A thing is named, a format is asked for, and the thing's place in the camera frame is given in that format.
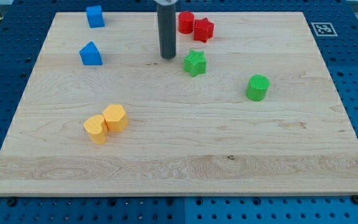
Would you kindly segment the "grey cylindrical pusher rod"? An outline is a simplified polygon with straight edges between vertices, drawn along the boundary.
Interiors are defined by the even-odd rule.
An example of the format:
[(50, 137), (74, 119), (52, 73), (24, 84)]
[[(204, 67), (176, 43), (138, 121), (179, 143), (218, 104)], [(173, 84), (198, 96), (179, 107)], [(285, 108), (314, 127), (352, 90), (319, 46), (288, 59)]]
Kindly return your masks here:
[(176, 7), (175, 4), (157, 3), (157, 25), (160, 56), (172, 59), (176, 56)]

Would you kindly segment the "silver rod mount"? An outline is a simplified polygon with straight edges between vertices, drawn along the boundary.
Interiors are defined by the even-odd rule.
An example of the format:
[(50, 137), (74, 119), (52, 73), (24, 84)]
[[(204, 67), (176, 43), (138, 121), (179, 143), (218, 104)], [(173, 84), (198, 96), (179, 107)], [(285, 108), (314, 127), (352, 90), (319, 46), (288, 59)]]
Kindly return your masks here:
[(178, 0), (154, 0), (159, 5), (172, 5), (176, 4)]

